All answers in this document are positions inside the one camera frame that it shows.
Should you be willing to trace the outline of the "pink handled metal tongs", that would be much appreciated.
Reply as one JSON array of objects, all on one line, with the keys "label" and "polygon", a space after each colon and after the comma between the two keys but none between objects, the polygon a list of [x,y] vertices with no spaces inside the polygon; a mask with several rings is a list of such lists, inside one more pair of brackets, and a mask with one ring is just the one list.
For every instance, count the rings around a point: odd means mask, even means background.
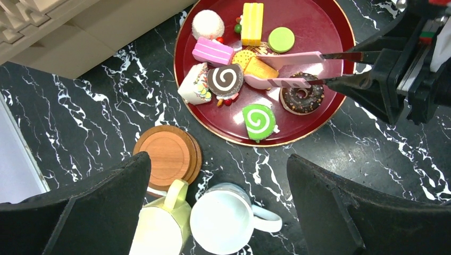
[{"label": "pink handled metal tongs", "polygon": [[[326,85],[329,88],[347,86],[357,89],[366,89],[371,86],[369,72],[361,74],[342,74],[334,78],[321,77],[318,69],[326,60],[342,60],[361,64],[374,64],[380,55],[380,51],[328,53],[304,52],[283,55],[257,55],[256,58],[265,65],[280,71],[277,78],[259,78],[254,74],[245,74],[245,82],[255,89],[267,88],[307,88],[310,85]],[[316,73],[317,78],[307,81],[304,78],[293,78],[292,75],[309,68],[307,73]]]}]

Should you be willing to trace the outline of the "tan plastic toolbox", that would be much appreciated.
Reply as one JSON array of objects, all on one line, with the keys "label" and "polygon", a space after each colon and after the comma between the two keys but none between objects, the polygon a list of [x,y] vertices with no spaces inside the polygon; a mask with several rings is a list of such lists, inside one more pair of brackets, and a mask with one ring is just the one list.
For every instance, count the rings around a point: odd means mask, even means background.
[{"label": "tan plastic toolbox", "polygon": [[191,1],[1,1],[1,62],[75,79]]}]

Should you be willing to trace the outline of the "white grey mug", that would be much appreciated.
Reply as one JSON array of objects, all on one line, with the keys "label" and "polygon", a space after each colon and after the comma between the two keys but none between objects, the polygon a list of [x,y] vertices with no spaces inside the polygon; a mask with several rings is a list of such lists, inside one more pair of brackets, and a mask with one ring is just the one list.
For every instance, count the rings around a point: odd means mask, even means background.
[{"label": "white grey mug", "polygon": [[244,189],[228,182],[209,188],[190,214],[194,240],[213,254],[236,253],[250,241],[254,230],[274,233],[282,225],[279,215],[252,204]]}]

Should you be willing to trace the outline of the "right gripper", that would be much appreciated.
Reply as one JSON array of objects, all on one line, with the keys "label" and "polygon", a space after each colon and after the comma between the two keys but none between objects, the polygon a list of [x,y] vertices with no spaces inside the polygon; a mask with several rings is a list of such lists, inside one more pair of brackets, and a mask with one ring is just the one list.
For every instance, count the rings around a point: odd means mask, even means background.
[{"label": "right gripper", "polygon": [[356,52],[324,54],[328,60],[371,65],[364,73],[326,85],[394,125],[407,102],[407,119],[426,124],[439,106],[450,106],[450,56],[444,53],[450,7],[407,7],[385,28],[356,45]]}]

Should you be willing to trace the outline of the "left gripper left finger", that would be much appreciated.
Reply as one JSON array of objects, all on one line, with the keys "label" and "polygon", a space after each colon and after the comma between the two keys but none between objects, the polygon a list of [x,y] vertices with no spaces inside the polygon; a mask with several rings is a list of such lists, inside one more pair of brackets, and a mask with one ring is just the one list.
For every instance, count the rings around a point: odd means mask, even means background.
[{"label": "left gripper left finger", "polygon": [[1,254],[128,254],[151,175],[140,152],[81,181],[1,204]]}]

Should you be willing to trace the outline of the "yellow green mug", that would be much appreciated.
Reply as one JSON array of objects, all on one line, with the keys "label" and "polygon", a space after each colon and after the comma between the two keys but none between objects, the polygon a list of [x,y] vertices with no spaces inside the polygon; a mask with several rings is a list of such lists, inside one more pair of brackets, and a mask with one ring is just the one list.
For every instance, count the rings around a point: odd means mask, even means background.
[{"label": "yellow green mug", "polygon": [[174,180],[166,196],[143,206],[130,254],[181,254],[191,235],[188,183]]}]

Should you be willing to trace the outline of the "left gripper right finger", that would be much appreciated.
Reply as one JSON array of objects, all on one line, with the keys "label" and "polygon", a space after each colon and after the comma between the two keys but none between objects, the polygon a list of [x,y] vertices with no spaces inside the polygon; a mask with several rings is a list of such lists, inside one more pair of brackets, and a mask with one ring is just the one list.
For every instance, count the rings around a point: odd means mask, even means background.
[{"label": "left gripper right finger", "polygon": [[450,203],[391,196],[296,154],[287,179],[309,254],[450,254]]}]

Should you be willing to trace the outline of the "wooden coaster stack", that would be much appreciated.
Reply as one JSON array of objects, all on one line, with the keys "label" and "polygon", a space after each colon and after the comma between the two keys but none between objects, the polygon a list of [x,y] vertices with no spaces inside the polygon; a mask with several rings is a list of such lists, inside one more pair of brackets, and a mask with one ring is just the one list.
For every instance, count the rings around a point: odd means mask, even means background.
[{"label": "wooden coaster stack", "polygon": [[151,176],[148,187],[167,191],[176,179],[192,184],[202,167],[202,152],[189,133],[171,125],[160,125],[145,131],[136,142],[133,154],[148,153]]}]

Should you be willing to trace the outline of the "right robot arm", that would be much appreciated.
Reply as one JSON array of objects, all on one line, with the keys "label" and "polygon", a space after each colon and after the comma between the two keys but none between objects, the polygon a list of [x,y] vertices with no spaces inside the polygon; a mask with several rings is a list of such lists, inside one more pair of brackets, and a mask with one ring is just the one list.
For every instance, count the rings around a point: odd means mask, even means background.
[{"label": "right robot arm", "polygon": [[450,1],[398,1],[402,9],[386,27],[349,49],[367,72],[325,81],[328,88],[395,124],[404,105],[415,124],[450,106]]}]

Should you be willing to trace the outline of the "red round tray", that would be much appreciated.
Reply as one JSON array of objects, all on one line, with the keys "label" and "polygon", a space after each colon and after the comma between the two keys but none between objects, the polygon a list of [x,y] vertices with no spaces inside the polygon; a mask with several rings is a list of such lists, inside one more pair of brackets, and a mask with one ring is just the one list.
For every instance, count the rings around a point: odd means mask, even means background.
[{"label": "red round tray", "polygon": [[[201,10],[215,11],[224,21],[224,42],[232,45],[239,40],[234,26],[242,13],[243,1],[198,1],[188,13],[179,31],[174,56],[174,73],[177,84],[196,64],[192,56],[195,39],[191,34],[191,23]],[[287,27],[295,34],[292,52],[323,53],[342,52],[354,46],[354,34],[348,18],[335,1],[265,1],[262,41],[267,41],[270,32],[277,27]],[[307,115],[294,115],[286,111],[279,100],[279,89],[256,90],[243,85],[238,98],[230,106],[217,107],[216,99],[209,103],[187,108],[205,128],[215,135],[246,146],[255,142],[248,137],[242,109],[250,104],[270,107],[275,114],[279,132],[261,141],[261,147],[285,145],[302,139],[323,126],[340,108],[345,96],[325,89],[320,107]]]}]

